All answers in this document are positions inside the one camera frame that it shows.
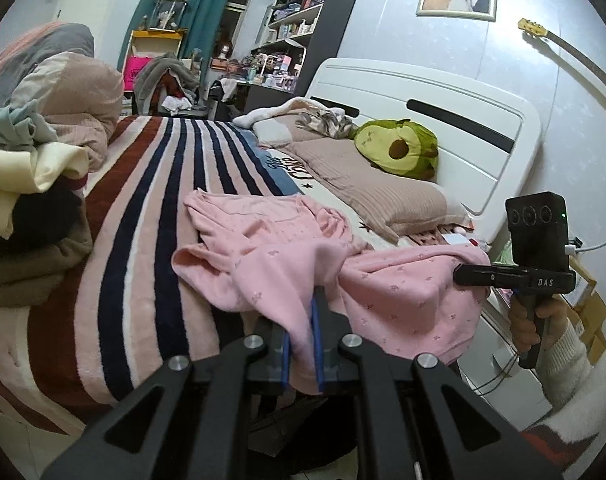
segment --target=guitar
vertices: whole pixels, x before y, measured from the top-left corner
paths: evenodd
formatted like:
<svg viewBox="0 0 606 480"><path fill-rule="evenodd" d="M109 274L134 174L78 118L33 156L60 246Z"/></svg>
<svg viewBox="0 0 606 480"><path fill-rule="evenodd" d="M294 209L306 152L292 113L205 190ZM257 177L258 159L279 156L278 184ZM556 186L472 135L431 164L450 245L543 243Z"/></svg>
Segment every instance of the guitar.
<svg viewBox="0 0 606 480"><path fill-rule="evenodd" d="M521 19L518 22L518 28L532 36L538 36L540 38L547 38L548 40L553 41L555 44L560 46L563 50L566 50L570 54L572 54L576 59L578 59L583 65L585 65L590 72L592 72L598 79L606 86L606 73L601 70L591 59L589 59L585 54L583 54L580 50L577 50L575 47L571 46L562 38L559 38L552 32L549 32L545 27L539 25L534 22L530 22L525 18Z"/></svg>

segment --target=guitar neck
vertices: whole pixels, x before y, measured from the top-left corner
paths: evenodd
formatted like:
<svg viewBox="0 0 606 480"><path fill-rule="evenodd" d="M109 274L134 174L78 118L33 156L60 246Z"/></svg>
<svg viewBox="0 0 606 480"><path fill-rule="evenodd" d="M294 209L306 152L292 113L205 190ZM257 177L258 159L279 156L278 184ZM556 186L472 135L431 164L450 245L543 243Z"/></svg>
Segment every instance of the guitar neck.
<svg viewBox="0 0 606 480"><path fill-rule="evenodd" d="M572 54L572 56L574 56L581 63L583 63L583 65L585 65L590 70L590 72L592 72L596 77L598 77L599 81L601 83L603 83L603 85L606 86L606 73L603 72L601 70L601 68L598 65L596 65L596 63L594 63L590 58L588 58L580 50L571 46L569 43L567 43L567 41L563 40L562 38L559 38L557 35L555 35L551 32L547 33L546 38L553 41L555 44L560 46L563 50L566 50L567 52Z"/></svg>

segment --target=striped blanket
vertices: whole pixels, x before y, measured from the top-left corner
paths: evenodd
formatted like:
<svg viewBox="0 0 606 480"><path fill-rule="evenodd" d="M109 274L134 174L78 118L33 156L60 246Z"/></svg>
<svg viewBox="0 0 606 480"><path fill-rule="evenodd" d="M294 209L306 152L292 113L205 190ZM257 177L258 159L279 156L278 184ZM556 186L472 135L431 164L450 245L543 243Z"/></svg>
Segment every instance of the striped blanket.
<svg viewBox="0 0 606 480"><path fill-rule="evenodd" d="M251 132L229 124L128 117L88 181L94 251L47 303L0 308L0 412L73 436L163 360L219 352L244 319L179 281L170 257L197 234L182 199L299 192Z"/></svg>

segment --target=pink bag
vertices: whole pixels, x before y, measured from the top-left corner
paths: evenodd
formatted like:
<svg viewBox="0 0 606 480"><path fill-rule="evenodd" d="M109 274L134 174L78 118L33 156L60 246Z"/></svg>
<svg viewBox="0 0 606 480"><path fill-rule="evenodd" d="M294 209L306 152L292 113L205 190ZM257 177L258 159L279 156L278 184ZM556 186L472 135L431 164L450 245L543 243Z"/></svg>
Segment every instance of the pink bag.
<svg viewBox="0 0 606 480"><path fill-rule="evenodd" d="M123 70L125 92L131 92L134 90L134 79L136 79L136 76L143 69L143 67L153 59L153 57L128 57L128 60L125 62L125 70Z"/></svg>

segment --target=guitar headstock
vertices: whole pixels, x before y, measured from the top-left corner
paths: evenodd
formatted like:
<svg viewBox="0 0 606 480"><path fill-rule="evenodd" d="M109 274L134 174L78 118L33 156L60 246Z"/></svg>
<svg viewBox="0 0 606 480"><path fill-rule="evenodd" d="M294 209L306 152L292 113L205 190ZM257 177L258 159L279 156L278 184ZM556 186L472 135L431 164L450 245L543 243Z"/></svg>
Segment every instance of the guitar headstock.
<svg viewBox="0 0 606 480"><path fill-rule="evenodd" d="M518 28L520 30L524 30L525 32L528 32L529 34L533 34L534 36L541 36L543 38L545 36L547 36L547 29L545 27L543 27L543 25L539 25L538 23L530 22L529 20L526 20L525 18L521 18L518 21Z"/></svg>

